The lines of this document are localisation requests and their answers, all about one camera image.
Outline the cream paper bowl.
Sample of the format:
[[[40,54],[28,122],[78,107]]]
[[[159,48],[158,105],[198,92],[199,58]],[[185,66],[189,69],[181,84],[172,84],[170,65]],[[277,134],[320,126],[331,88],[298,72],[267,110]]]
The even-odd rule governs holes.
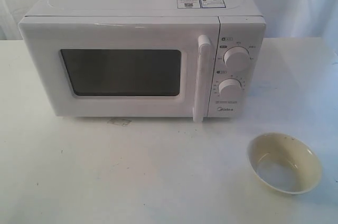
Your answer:
[[[257,179],[277,192],[299,195],[315,189],[323,168],[317,155],[296,137],[264,133],[252,139],[247,159]]]

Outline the white Midea microwave body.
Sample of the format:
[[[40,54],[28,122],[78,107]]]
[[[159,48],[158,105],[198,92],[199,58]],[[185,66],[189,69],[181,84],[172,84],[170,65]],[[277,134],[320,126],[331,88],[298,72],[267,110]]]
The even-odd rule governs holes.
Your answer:
[[[233,118],[239,115],[252,80],[266,23],[253,0],[224,0],[226,8],[177,8],[176,0],[39,0],[27,16],[97,16],[97,17],[212,17],[220,22],[208,113],[204,117]],[[243,71],[227,69],[223,56],[232,47],[248,50],[250,66]],[[226,79],[236,79],[242,86],[238,101],[221,99],[218,86]]]

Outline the clear tape patch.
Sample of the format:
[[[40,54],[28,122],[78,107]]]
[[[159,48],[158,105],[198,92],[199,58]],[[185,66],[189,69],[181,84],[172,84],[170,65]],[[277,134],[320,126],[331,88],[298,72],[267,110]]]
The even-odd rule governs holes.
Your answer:
[[[127,127],[132,121],[126,118],[111,118],[108,120],[108,124],[113,124],[116,126]]]

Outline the white lower timer knob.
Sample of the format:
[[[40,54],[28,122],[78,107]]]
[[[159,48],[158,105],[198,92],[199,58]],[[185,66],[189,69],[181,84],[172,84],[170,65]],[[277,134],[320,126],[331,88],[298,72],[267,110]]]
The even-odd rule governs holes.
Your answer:
[[[242,97],[241,83],[236,79],[226,79],[218,86],[219,94],[224,101],[238,101]]]

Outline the white upper power knob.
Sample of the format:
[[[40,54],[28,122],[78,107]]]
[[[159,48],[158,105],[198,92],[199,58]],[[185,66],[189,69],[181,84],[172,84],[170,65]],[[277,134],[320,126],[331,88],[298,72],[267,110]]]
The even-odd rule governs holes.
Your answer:
[[[247,49],[236,46],[230,48],[223,56],[224,63],[232,72],[246,70],[250,66],[250,56]]]

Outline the warning label sticker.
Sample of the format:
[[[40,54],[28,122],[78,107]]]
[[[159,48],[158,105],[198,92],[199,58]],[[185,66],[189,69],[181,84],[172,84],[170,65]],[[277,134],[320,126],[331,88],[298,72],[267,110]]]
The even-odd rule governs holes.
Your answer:
[[[226,8],[224,0],[176,0],[177,8]]]

